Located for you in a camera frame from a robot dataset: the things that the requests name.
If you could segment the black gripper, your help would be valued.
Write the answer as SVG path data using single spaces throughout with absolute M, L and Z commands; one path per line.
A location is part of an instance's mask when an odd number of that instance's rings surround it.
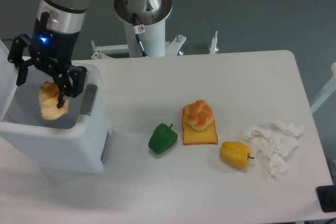
M 16 36 L 7 58 L 18 70 L 16 85 L 19 87 L 26 82 L 28 68 L 34 66 L 52 77 L 57 85 L 57 108 L 65 104 L 64 96 L 77 97 L 83 91 L 87 73 L 85 67 L 76 67 L 71 63 L 78 37 L 79 33 L 41 32 L 37 27 L 32 38 L 27 34 Z

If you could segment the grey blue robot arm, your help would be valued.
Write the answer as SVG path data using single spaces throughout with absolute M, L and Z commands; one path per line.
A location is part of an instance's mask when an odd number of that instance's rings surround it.
M 56 106 L 65 97 L 82 91 L 86 68 L 71 63 L 90 0 L 40 0 L 32 36 L 13 39 L 8 61 L 18 71 L 16 84 L 25 83 L 28 69 L 34 66 L 51 76 L 58 87 Z M 172 0 L 114 0 L 114 10 L 123 21 L 130 57 L 165 55 L 165 21 Z

